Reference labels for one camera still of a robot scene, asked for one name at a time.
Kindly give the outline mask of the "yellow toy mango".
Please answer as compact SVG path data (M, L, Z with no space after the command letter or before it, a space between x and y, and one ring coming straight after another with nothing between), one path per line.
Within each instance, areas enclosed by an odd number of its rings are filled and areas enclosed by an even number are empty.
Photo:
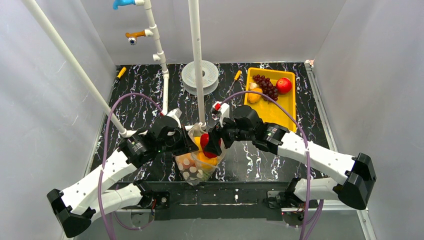
M200 136L195 136L194 137L194 143L196 144L196 146L198 147L198 151L202 152L202 145L201 145L201 137Z

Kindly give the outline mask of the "red bell pepper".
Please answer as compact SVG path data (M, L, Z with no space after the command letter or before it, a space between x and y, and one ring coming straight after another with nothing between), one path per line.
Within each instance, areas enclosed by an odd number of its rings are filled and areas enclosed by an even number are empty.
M203 154L208 158L216 158L223 151L221 150L221 139L215 136L210 139L210 135L208 133L204 133L200 137L200 146Z

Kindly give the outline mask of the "pink toy peach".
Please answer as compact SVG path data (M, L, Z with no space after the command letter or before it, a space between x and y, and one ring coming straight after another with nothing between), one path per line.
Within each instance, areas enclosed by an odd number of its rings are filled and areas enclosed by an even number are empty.
M175 156L175 161L180 171L189 169L191 167L196 167L195 161L193 160L190 153Z

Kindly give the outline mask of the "clear zip top bag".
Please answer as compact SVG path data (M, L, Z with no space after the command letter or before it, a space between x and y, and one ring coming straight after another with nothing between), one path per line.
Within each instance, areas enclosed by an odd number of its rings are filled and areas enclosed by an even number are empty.
M200 182L207 181L217 169L218 164L224 159L227 152L224 143L220 140L221 154L208 158L201 146L201 136L207 132L202 130L201 126L201 122L196 123L188 131L189 137L194 140L199 150L174 157L183 180L191 186L196 186Z

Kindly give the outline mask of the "yellow bell pepper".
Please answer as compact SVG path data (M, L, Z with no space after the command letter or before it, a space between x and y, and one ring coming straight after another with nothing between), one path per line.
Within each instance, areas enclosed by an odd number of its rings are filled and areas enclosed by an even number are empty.
M201 161L202 163L205 163L211 166L217 165L217 157L208 158L207 156L204 155L203 152L197 153L197 159Z

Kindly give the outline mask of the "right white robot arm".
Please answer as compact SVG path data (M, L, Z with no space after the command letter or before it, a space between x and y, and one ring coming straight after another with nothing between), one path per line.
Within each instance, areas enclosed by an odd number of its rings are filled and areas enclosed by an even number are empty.
M205 152L220 155L235 141L250 141L262 152L296 160L327 175L310 181L293 178L283 192L268 197L271 207L298 206L307 200L339 200L356 210L367 208L377 180L370 156L343 154L305 141L286 127L263 122L248 105L237 107L232 117L227 103L216 102L211 111L219 121L208 131Z

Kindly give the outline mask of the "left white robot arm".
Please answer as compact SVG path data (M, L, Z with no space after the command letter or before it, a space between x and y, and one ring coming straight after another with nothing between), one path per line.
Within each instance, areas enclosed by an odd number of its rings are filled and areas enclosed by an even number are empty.
M66 237L73 238L100 217L139 205L151 193L140 181L109 191L120 179L158 154L180 156L198 149L184 126L170 116L161 116L150 129L139 129L123 138L113 153L84 178L63 190L54 188L46 197Z

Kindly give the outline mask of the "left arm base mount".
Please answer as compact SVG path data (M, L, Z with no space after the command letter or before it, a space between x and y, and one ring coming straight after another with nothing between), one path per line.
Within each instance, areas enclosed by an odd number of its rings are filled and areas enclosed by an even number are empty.
M141 209L165 210L170 207L170 197L168 191L152 191L143 195L136 206Z

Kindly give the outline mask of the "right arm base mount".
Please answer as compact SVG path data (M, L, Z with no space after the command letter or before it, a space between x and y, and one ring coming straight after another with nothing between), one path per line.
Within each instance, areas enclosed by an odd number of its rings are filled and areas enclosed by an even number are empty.
M283 191L270 190L266 193L263 203L270 209L291 209L283 211L283 219L289 224L302 224L305 219L305 200L301 200L294 193L296 184L304 178L293 178Z

